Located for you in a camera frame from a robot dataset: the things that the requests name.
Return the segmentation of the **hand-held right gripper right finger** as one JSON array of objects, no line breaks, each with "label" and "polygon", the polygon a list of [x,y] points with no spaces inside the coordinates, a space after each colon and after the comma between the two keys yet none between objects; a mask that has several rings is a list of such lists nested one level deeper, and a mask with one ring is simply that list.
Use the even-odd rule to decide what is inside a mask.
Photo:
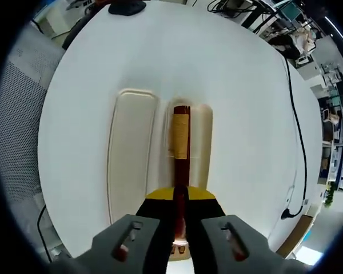
[{"label": "hand-held right gripper right finger", "polygon": [[226,215],[207,190],[188,187],[186,235],[196,273],[280,273],[284,259],[267,238],[236,215]]}]

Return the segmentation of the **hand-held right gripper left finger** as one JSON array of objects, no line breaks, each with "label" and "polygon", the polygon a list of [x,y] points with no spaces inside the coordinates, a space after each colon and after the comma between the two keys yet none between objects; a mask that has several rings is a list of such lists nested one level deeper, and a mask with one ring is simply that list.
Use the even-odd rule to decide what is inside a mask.
[{"label": "hand-held right gripper left finger", "polygon": [[174,240],[173,188],[148,194],[135,215],[127,214],[97,234],[82,255],[87,273],[165,273]]}]

